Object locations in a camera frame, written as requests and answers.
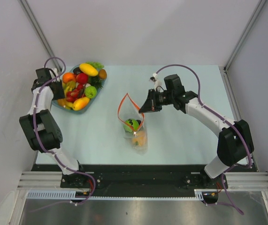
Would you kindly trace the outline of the orange tangerine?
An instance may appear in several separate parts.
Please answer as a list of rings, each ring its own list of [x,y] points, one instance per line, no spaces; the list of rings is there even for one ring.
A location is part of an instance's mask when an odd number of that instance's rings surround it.
[[[71,73],[71,72],[65,73],[62,76],[62,82],[65,83],[65,84],[67,84],[70,81],[76,82],[75,75],[73,73]]]

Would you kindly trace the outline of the green watermelon ball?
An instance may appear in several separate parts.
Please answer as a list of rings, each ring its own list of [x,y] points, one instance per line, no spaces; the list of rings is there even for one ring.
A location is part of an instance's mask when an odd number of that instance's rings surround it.
[[[133,133],[138,130],[139,122],[135,119],[127,119],[125,121],[125,124],[123,125],[123,128],[125,132]]]

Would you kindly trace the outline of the clear zip bag orange zipper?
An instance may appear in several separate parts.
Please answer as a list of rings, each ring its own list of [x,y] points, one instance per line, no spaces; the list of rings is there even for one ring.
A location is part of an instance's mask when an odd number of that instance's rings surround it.
[[[121,123],[123,137],[126,143],[139,155],[144,155],[148,149],[148,133],[145,115],[139,112],[140,107],[128,93],[121,99],[117,118]]]

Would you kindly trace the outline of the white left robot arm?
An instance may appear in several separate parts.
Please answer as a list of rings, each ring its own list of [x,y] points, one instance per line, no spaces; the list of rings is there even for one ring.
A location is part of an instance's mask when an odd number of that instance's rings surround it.
[[[25,137],[33,150],[51,157],[60,167],[62,174],[71,176],[76,187],[87,183],[87,175],[79,171],[79,162],[61,147],[63,136],[50,110],[52,101],[65,97],[62,81],[57,80],[54,70],[36,70],[37,79],[32,86],[33,101],[29,112],[19,118]]]

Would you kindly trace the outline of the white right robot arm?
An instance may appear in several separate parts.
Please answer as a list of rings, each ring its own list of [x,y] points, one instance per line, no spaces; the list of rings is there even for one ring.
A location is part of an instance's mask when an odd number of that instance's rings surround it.
[[[164,78],[165,90],[156,74],[153,74],[150,81],[154,83],[154,88],[149,89],[139,113],[159,112],[164,105],[173,105],[177,110],[200,121],[218,137],[217,155],[205,166],[205,173],[200,176],[203,187],[211,188],[217,183],[219,175],[253,153],[253,140],[245,120],[234,121],[221,116],[201,103],[198,94],[184,89],[177,74]]]

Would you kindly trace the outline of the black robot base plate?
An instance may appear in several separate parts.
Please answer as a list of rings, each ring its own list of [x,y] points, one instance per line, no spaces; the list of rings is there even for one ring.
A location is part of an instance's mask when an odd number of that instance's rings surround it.
[[[229,176],[211,179],[204,165],[80,165],[92,177],[61,175],[61,188],[89,191],[94,197],[172,198],[193,196],[194,189],[228,188]]]

